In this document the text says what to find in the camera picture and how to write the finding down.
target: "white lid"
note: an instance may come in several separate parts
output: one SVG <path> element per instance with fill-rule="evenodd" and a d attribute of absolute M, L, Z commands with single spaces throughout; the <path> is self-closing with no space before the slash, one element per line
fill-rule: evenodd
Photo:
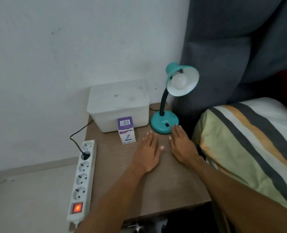
<path fill-rule="evenodd" d="M 150 100 L 143 80 L 107 83 L 91 87 L 87 112 L 98 114 L 149 104 Z"/>

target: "red illuminated switch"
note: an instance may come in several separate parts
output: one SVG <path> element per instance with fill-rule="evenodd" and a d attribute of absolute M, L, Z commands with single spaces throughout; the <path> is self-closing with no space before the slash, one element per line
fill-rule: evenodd
<path fill-rule="evenodd" d="M 82 208 L 83 208 L 83 202 L 73 204 L 73 208 L 72 208 L 71 214 L 82 212 Z"/>

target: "power strip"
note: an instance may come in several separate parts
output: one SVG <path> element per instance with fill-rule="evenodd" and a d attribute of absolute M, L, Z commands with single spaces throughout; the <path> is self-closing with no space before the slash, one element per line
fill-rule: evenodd
<path fill-rule="evenodd" d="M 76 227 L 89 213 L 91 206 L 97 144 L 94 140 L 85 141 L 81 149 L 90 156 L 79 156 L 67 216 L 67 221 Z"/>

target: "mattress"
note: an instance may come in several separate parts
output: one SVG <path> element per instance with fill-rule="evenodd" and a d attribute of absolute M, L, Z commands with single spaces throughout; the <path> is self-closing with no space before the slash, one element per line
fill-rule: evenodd
<path fill-rule="evenodd" d="M 287 208 L 287 108 L 280 102 L 210 108 L 192 140 L 209 164 Z"/>

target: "white light bulb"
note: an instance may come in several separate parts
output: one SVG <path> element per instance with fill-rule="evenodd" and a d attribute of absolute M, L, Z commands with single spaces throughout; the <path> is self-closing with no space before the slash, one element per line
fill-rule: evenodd
<path fill-rule="evenodd" d="M 188 77 L 185 74 L 176 74 L 173 76 L 171 84 L 177 90 L 182 90 L 188 84 Z"/>

